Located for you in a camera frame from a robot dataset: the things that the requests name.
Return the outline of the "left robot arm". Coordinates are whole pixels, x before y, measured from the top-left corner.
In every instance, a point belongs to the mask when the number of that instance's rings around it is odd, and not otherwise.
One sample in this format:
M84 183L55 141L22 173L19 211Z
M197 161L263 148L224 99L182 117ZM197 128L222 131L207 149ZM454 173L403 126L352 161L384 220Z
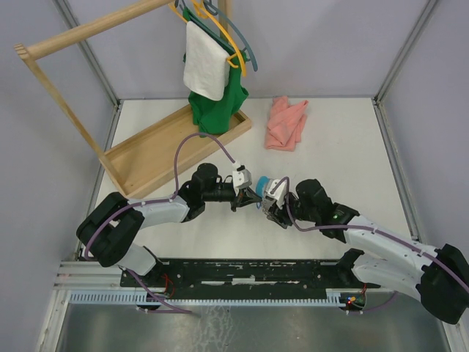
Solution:
M76 236L85 245L85 253L102 267L128 269L145 285L153 286L161 280L162 268L149 249L134 244L137 233L159 224L191 221L204 212L206 202L228 202L233 212L259 203L261 197L251 184L244 166L223 180L215 165L203 163L174 198L137 201L110 193L78 226Z

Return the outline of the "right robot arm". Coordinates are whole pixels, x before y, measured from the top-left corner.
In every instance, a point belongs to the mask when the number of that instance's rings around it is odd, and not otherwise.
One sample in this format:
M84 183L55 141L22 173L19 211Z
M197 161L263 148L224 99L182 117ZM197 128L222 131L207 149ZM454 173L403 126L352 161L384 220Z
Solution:
M379 285L419 301L437 319L459 322L468 309L468 262L450 244L441 248L393 234L346 205L333 202L316 179L289 190L289 178L261 177L256 192L267 218L283 228L311 231L350 246L336 269L342 285Z

